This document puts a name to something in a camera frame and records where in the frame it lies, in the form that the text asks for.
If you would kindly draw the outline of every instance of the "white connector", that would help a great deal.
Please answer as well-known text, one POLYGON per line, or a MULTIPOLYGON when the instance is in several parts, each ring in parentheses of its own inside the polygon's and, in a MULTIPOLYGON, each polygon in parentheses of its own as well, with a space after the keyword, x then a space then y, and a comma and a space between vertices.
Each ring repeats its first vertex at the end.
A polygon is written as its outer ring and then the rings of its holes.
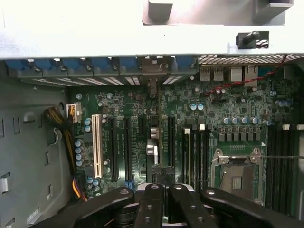
POLYGON ((94 177, 101 178, 103 175, 103 146, 101 134, 101 114, 92 115, 92 136, 93 136, 93 159, 94 177))
POLYGON ((80 123, 82 116, 81 104, 68 104, 66 106, 66 117, 69 114, 73 117, 73 123, 80 123))

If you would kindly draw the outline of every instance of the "red wire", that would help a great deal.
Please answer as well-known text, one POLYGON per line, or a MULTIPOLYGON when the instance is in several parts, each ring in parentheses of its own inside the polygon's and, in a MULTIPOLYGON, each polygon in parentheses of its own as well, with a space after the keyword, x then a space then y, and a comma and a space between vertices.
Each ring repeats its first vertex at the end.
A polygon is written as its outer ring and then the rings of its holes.
POLYGON ((257 77, 257 78, 253 78, 253 79, 250 79, 250 80, 244 80, 244 81, 241 81, 241 82, 232 82, 232 83, 229 83, 229 84, 224 84, 222 86, 218 86, 218 87, 215 87, 215 88, 209 90, 209 92, 205 93, 205 94, 206 95, 210 95, 210 94, 214 93, 217 89, 230 88, 230 87, 232 87, 234 85, 241 85, 243 83, 254 82, 254 81, 258 81, 258 80, 264 80, 267 77, 274 75, 276 73, 276 71, 278 70, 278 68, 280 68, 283 65, 283 63, 286 61, 286 58, 287 58, 287 55, 284 55, 283 59, 281 60, 281 62, 279 63, 279 65, 277 65, 275 67, 275 69, 273 69, 272 71, 269 71, 267 74, 265 74, 262 77, 257 77))

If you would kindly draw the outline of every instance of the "motherboard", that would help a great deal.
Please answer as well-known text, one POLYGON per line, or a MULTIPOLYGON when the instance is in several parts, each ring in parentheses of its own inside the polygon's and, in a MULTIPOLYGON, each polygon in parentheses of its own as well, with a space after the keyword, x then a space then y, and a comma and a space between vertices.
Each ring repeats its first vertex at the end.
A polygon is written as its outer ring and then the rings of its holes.
MULTIPOLYGON (((256 69, 258 76, 271 67, 256 69)), ((213 72, 171 83, 70 88, 77 174, 91 199, 116 187, 136 191, 173 167, 172 181, 211 186, 265 204, 268 131, 295 119, 299 79, 280 72, 225 87, 213 72)))

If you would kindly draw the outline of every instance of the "white pci slot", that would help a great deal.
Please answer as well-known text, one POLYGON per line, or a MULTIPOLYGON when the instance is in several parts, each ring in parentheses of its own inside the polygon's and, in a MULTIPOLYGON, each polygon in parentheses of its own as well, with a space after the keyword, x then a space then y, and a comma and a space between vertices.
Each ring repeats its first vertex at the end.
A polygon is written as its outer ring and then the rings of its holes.
POLYGON ((94 177, 101 178, 103 175, 103 148, 101 134, 101 114, 92 115, 92 135, 94 154, 94 177))

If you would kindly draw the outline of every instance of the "yellow wire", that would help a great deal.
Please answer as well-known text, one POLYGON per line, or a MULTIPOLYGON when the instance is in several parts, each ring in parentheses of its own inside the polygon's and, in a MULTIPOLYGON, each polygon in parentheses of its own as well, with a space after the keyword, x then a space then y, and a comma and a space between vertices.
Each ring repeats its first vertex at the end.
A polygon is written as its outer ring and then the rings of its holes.
POLYGON ((73 186, 73 190, 74 190, 74 192, 76 193, 77 197, 80 198, 80 194, 79 194, 79 192, 77 191, 77 189, 76 189, 76 187, 75 187, 74 181, 72 181, 72 186, 73 186))

